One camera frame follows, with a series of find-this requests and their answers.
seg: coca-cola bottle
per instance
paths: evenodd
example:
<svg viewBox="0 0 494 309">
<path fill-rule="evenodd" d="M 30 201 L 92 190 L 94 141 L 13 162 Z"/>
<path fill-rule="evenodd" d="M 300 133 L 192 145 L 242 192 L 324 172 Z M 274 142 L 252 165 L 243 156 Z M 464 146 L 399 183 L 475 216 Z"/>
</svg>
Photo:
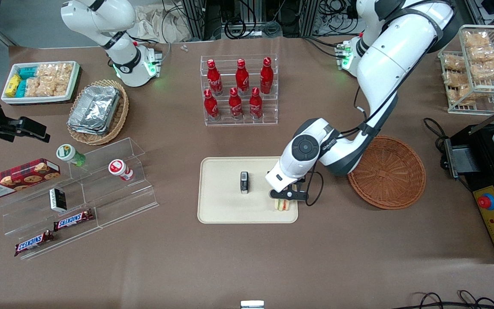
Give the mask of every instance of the coca-cola bottle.
<svg viewBox="0 0 494 309">
<path fill-rule="evenodd" d="M 249 94 L 249 72 L 245 68 L 245 60 L 238 60 L 238 70 L 235 72 L 235 82 L 238 84 L 239 95 Z"/>
<path fill-rule="evenodd" d="M 209 68 L 209 71 L 207 72 L 209 88 L 211 88 L 211 91 L 215 96 L 220 96 L 222 94 L 222 79 L 220 78 L 220 72 L 216 68 L 213 59 L 207 60 L 207 67 Z"/>
<path fill-rule="evenodd" d="M 262 98 L 259 94 L 259 89 L 257 87 L 253 87 L 251 99 L 249 99 L 249 111 L 251 112 L 251 117 L 255 121 L 262 118 Z"/>
<path fill-rule="evenodd" d="M 264 58 L 262 70 L 260 70 L 260 91 L 263 94 L 269 94 L 272 90 L 274 80 L 274 71 L 272 70 L 272 59 Z"/>
<path fill-rule="evenodd" d="M 204 91 L 205 101 L 203 102 L 209 121 L 219 121 L 220 113 L 218 113 L 218 105 L 216 99 L 213 98 L 211 90 Z"/>
<path fill-rule="evenodd" d="M 243 110 L 241 109 L 241 98 L 238 96 L 238 89 L 232 87 L 230 89 L 230 99 L 228 100 L 230 104 L 230 112 L 232 113 L 232 118 L 236 121 L 243 119 Z"/>
</svg>

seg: brown table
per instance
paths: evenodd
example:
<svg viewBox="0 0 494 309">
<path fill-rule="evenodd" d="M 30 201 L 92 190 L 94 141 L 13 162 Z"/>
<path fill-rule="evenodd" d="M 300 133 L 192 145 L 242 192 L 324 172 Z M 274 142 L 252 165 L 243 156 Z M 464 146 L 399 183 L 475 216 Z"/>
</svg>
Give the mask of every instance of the brown table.
<svg viewBox="0 0 494 309">
<path fill-rule="evenodd" d="M 325 189 L 293 224 L 205 225 L 196 217 L 199 166 L 210 156 L 279 156 L 297 127 L 324 117 L 339 129 L 358 125 L 357 82 L 301 39 L 219 40 L 173 45 L 161 78 L 127 88 L 131 109 L 116 140 L 131 137 L 159 207 L 25 262 L 12 256 L 0 216 L 2 308 L 237 308 L 263 299 L 267 308 L 367 308 L 414 305 L 415 292 L 457 301 L 458 289 L 494 299 L 494 248 L 470 192 L 439 167 L 435 136 L 423 117 L 453 135 L 483 117 L 445 112 L 436 55 L 428 55 L 400 89 L 382 133 L 408 143 L 427 170 L 424 196 L 409 209 L 379 211 L 346 178 L 321 168 Z M 201 55 L 278 53 L 280 123 L 206 127 L 200 101 Z M 11 63 L 78 61 L 80 88 L 116 79 L 101 48 L 12 48 Z M 358 99 L 366 106 L 363 96 Z M 0 170 L 45 157 L 72 143 L 69 104 L 10 107 L 47 125 L 51 142 L 0 141 Z"/>
</svg>

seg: wicker basket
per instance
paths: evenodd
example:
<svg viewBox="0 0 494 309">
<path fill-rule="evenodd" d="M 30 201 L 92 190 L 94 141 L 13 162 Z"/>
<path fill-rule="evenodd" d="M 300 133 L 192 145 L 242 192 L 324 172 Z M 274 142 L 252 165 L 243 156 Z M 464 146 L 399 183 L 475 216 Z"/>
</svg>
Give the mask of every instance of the wicker basket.
<svg viewBox="0 0 494 309">
<path fill-rule="evenodd" d="M 118 89 L 120 92 L 118 106 L 115 110 L 114 118 L 112 119 L 110 125 L 110 131 L 108 131 L 108 133 L 106 133 L 105 135 L 79 133 L 73 131 L 70 127 L 68 127 L 68 131 L 70 132 L 70 135 L 78 142 L 86 143 L 88 145 L 102 145 L 114 139 L 119 134 L 119 131 L 121 131 L 121 129 L 123 128 L 123 125 L 125 124 L 125 118 L 127 118 L 127 112 L 129 111 L 129 99 L 127 98 L 127 93 L 125 92 L 123 86 L 121 86 L 118 82 L 114 82 L 113 80 L 100 80 L 98 82 L 90 84 L 90 86 L 112 86 Z M 74 105 L 72 105 L 70 111 L 70 115 L 72 114 L 72 112 L 74 112 L 74 109 L 77 106 L 77 101 L 79 101 L 79 98 L 86 88 L 87 87 L 81 90 L 81 93 L 76 96 Z"/>
<path fill-rule="evenodd" d="M 404 209 L 422 196 L 426 171 L 406 143 L 377 136 L 348 174 L 353 189 L 368 203 L 381 209 Z"/>
</svg>

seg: red and white cup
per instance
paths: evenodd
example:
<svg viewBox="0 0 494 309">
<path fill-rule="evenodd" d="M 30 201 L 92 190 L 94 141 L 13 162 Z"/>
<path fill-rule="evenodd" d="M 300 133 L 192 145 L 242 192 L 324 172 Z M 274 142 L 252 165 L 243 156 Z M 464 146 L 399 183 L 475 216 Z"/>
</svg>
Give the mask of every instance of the red and white cup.
<svg viewBox="0 0 494 309">
<path fill-rule="evenodd" d="M 133 170 L 131 170 L 123 160 L 113 160 L 108 165 L 108 171 L 114 176 L 119 176 L 122 180 L 128 181 L 133 179 Z"/>
</svg>

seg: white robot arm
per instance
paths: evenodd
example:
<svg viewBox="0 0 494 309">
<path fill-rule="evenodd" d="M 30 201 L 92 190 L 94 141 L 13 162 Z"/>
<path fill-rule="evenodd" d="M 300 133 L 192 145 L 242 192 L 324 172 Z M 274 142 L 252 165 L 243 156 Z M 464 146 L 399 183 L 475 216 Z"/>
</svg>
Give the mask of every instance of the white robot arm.
<svg viewBox="0 0 494 309">
<path fill-rule="evenodd" d="M 358 0 L 359 15 L 367 22 L 363 37 L 352 47 L 347 63 L 369 103 L 368 118 L 353 140 L 323 118 L 309 119 L 294 134 L 279 162 L 266 175 L 276 192 L 302 178 L 317 160 L 334 175 L 345 176 L 358 164 L 398 101 L 397 90 L 420 59 L 450 33 L 443 30 L 454 16 L 451 4 L 441 0 Z"/>
<path fill-rule="evenodd" d="M 142 86 L 157 76 L 154 50 L 135 46 L 126 34 L 136 22 L 135 9 L 129 1 L 71 0 L 62 4 L 60 15 L 68 28 L 106 50 L 127 86 Z"/>
</svg>

